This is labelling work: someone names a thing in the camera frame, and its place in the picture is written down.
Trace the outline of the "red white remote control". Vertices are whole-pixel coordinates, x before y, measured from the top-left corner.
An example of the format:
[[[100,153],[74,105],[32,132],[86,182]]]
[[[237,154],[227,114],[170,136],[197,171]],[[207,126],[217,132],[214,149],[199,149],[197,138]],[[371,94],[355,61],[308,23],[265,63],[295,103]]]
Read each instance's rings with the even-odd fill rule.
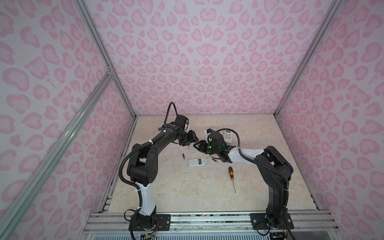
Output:
[[[208,158],[195,158],[188,160],[188,166],[190,168],[209,166],[210,161]]]

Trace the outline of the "orange black screwdriver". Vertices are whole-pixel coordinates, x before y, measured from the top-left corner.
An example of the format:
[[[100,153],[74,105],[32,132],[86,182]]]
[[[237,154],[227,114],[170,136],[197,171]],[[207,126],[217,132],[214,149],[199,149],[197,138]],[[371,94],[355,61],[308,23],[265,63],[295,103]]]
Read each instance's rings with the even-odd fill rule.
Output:
[[[232,181],[232,184],[234,187],[234,192],[236,193],[237,191],[236,191],[236,186],[235,186],[234,170],[232,167],[229,167],[228,170],[229,170],[230,178],[231,178],[231,181]]]

